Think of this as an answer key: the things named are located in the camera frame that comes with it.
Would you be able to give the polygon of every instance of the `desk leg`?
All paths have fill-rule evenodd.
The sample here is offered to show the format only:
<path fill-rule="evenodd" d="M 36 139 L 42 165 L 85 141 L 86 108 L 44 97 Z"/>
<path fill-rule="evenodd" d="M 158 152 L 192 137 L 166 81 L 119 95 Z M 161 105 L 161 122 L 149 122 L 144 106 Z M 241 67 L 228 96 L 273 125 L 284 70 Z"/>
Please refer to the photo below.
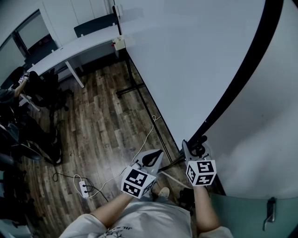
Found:
<path fill-rule="evenodd" d="M 79 65 L 81 72 L 84 72 L 82 65 Z"/>
<path fill-rule="evenodd" d="M 38 107 L 38 106 L 36 106 L 27 96 L 25 96 L 24 94 L 20 94 L 20 96 L 25 100 L 25 101 L 27 101 L 35 110 L 37 110 L 37 111 L 40 111 L 41 109 Z"/>
<path fill-rule="evenodd" d="M 70 63 L 68 61 L 65 61 L 65 64 L 67 65 L 67 67 L 69 68 L 69 70 L 71 71 L 71 73 L 73 74 L 75 80 L 77 80 L 77 82 L 79 83 L 79 85 L 84 88 L 84 84 L 82 83 L 82 81 L 80 80 L 79 76 L 76 74 L 75 70 L 72 68 L 72 66 L 70 65 Z"/>

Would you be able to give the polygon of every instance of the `white desk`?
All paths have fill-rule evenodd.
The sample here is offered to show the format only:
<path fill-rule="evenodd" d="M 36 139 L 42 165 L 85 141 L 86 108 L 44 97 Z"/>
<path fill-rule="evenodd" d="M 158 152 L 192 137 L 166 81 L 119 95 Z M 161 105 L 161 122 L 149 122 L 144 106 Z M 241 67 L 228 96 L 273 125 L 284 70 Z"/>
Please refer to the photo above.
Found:
<path fill-rule="evenodd" d="M 158 0 L 121 1 L 126 49 L 179 149 L 238 72 L 265 4 L 219 2 L 171 0 L 156 8 Z"/>
<path fill-rule="evenodd" d="M 28 70 L 28 72 L 35 71 L 38 75 L 41 75 L 49 69 L 55 67 L 57 64 L 65 62 L 80 86 L 84 87 L 79 76 L 75 73 L 75 70 L 72 68 L 68 60 L 88 49 L 106 43 L 118 36 L 119 31 L 117 26 L 110 26 L 102 30 L 90 33 L 86 36 L 82 36 L 57 49 L 53 53 L 49 54 L 47 57 L 43 58 L 37 64 L 32 66 Z"/>

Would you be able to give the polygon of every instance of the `black metal stand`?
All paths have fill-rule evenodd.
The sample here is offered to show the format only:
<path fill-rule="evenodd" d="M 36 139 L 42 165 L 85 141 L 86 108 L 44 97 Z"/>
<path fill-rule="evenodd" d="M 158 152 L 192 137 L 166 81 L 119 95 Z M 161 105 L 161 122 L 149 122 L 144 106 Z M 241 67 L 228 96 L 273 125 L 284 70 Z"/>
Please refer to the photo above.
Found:
<path fill-rule="evenodd" d="M 136 88 L 143 87 L 143 86 L 145 86 L 145 84 L 144 84 L 144 83 L 140 83 L 140 84 L 136 84 L 135 86 L 131 86 L 131 87 L 128 87 L 128 88 L 126 88 L 126 89 L 117 91 L 117 92 L 116 92 L 117 97 L 118 97 L 118 98 L 121 98 L 121 95 L 122 95 L 122 94 L 128 93 L 128 92 L 130 92 L 130 91 L 132 91 L 132 90 L 135 90 Z"/>
<path fill-rule="evenodd" d="M 132 86 L 131 87 L 128 87 L 128 88 L 126 88 L 124 90 L 120 90 L 120 91 L 116 92 L 117 97 L 121 97 L 122 94 L 127 93 L 127 92 L 130 92 L 130 91 L 135 90 L 135 89 L 138 91 L 139 96 L 140 96 L 140 98 L 142 100 L 142 103 L 144 104 L 144 107 L 145 107 L 145 109 L 146 109 L 146 111 L 147 111 L 147 113 L 148 113 L 148 115 L 150 117 L 150 120 L 151 120 L 151 122 L 152 122 L 152 124 L 153 124 L 153 126 L 155 128 L 155 131 L 156 131 L 156 133 L 157 133 L 157 135 L 158 135 L 158 137 L 159 137 L 159 139 L 160 139 L 160 141 L 162 143 L 162 146 L 164 148 L 164 151 L 167 154 L 167 156 L 169 158 L 169 161 L 172 163 L 173 160 L 172 160 L 172 158 L 171 158 L 171 156 L 169 154 L 169 151 L 168 151 L 168 149 L 167 149 L 167 147 L 166 147 L 166 145 L 165 145 L 165 143 L 163 141 L 163 138 L 162 138 L 161 134 L 159 133 L 159 130 L 158 130 L 156 124 L 155 124 L 155 121 L 153 120 L 152 115 L 151 115 L 151 113 L 150 113 L 150 111 L 149 111 L 149 109 L 148 109 L 148 107 L 146 105 L 146 102 L 145 102 L 145 100 L 144 100 L 144 98 L 143 98 L 143 96 L 142 96 L 142 94 L 140 92 L 140 87 L 145 86 L 145 84 L 144 83 L 136 84 L 135 79 L 132 76 L 131 67 L 130 67 L 130 63 L 129 63 L 129 54 L 126 51 L 126 49 L 124 50 L 124 53 L 125 53 L 125 63 L 126 63 L 126 67 L 127 67 L 128 73 L 129 73 L 129 80 L 130 80 L 130 83 L 132 84 Z"/>

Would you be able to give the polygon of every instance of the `window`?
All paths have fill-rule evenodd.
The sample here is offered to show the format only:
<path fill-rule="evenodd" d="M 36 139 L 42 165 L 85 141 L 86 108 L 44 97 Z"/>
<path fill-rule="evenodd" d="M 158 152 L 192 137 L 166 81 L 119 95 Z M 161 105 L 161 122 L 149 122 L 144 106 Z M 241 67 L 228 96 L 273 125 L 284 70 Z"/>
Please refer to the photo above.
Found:
<path fill-rule="evenodd" d="M 27 20 L 17 29 L 17 32 L 30 54 L 34 52 L 32 48 L 36 49 L 34 46 L 49 35 L 41 14 L 31 17 L 30 21 Z"/>
<path fill-rule="evenodd" d="M 0 85 L 13 70 L 23 66 L 25 57 L 19 51 L 12 37 L 9 37 L 0 47 Z"/>

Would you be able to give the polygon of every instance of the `forearm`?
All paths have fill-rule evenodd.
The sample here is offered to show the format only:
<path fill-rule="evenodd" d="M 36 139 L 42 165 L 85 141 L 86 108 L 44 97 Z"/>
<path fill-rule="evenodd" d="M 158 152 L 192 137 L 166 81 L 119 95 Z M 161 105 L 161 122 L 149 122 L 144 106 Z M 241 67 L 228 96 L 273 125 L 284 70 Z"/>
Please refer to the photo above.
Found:
<path fill-rule="evenodd" d="M 27 79 L 24 79 L 23 82 L 14 90 L 14 97 L 17 98 L 24 90 L 24 87 L 27 83 Z"/>
<path fill-rule="evenodd" d="M 208 192 L 204 187 L 194 187 L 196 223 L 199 232 L 208 232 L 220 227 L 218 217 L 212 207 Z"/>
<path fill-rule="evenodd" d="M 95 216 L 101 223 L 109 228 L 119 218 L 126 206 L 131 202 L 134 197 L 122 193 L 112 201 L 104 206 L 97 208 L 90 214 Z"/>

